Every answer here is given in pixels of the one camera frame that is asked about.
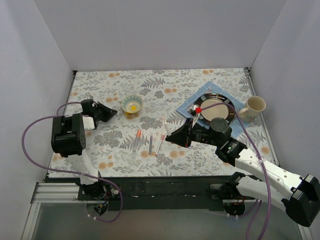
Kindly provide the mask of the yellow white pen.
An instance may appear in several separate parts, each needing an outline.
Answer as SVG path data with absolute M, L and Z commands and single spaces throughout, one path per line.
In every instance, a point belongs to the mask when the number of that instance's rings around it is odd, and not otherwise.
M 165 121 L 163 122 L 163 125 L 165 127 L 166 132 L 167 132 L 167 135 L 170 136 L 171 131 L 170 131 L 169 125 Z

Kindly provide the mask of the pink white pen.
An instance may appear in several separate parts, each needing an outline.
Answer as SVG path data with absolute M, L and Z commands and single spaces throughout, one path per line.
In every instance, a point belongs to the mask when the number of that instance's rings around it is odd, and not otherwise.
M 159 154 L 159 151 L 160 151 L 160 148 L 161 148 L 161 145 L 162 145 L 162 143 L 163 143 L 164 138 L 165 138 L 165 135 L 162 134 L 161 137 L 160 137 L 159 143 L 158 143 L 158 145 L 157 145 L 156 151 L 155 151 L 155 156 L 156 156 L 156 157 L 157 157 L 158 154 Z

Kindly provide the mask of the purple pen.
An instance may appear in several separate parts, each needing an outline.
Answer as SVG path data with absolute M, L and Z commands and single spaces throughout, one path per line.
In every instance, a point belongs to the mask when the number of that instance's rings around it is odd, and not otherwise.
M 149 137 L 149 147 L 148 147 L 148 155 L 151 156 L 152 155 L 152 148 L 153 148 L 153 134 L 150 134 Z

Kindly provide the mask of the grey highlighter pen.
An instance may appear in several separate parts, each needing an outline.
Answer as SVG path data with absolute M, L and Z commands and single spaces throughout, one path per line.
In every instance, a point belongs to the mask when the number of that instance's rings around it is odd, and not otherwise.
M 138 145 L 139 145 L 139 140 L 141 137 L 141 130 L 139 129 L 135 135 L 135 139 L 134 139 L 134 143 L 133 143 L 133 148 L 132 148 L 132 152 L 135 153 L 137 151 Z

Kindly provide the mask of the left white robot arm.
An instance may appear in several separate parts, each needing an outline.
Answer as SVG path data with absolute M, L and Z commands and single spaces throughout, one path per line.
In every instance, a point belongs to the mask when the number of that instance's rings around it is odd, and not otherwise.
M 79 175 L 78 184 L 85 195 L 101 200 L 107 195 L 101 176 L 86 153 L 86 132 L 96 130 L 100 122 L 108 122 L 118 111 L 93 99 L 79 103 L 81 113 L 70 116 L 55 116 L 52 121 L 51 147 L 72 166 L 73 173 Z

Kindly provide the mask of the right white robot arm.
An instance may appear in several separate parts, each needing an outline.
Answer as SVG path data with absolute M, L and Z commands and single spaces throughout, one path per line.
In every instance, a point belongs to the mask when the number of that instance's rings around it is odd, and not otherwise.
M 243 195 L 271 202 L 297 224 L 310 227 L 320 212 L 319 180 L 310 174 L 301 176 L 259 159 L 257 153 L 234 139 L 231 133 L 231 127 L 221 117 L 211 120 L 209 128 L 193 127 L 193 118 L 187 118 L 165 140 L 184 148 L 192 142 L 215 146 L 215 154 L 220 160 L 264 181 L 258 183 L 243 176 L 226 186 L 230 198 Z

